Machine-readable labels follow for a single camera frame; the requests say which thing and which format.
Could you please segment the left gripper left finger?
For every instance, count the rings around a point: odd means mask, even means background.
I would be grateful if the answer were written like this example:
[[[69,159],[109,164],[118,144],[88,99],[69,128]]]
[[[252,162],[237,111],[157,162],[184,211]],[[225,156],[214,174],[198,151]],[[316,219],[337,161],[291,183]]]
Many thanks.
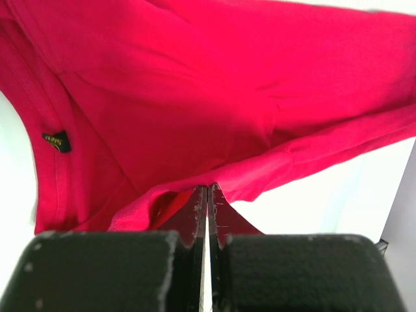
[[[23,251],[2,311],[198,311],[207,188],[154,231],[56,232]]]

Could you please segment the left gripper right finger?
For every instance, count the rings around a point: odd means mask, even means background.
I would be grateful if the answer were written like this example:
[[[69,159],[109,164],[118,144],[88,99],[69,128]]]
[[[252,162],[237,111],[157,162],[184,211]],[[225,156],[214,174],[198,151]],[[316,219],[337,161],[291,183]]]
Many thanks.
[[[404,311],[376,245],[361,235],[266,235],[208,189],[214,311]]]

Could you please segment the magenta red t shirt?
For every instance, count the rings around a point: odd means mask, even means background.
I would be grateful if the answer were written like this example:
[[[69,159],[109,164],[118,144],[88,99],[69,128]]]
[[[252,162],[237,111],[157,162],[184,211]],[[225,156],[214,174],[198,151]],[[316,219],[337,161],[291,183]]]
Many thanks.
[[[415,17],[283,1],[2,1],[35,233],[155,229],[415,135]]]

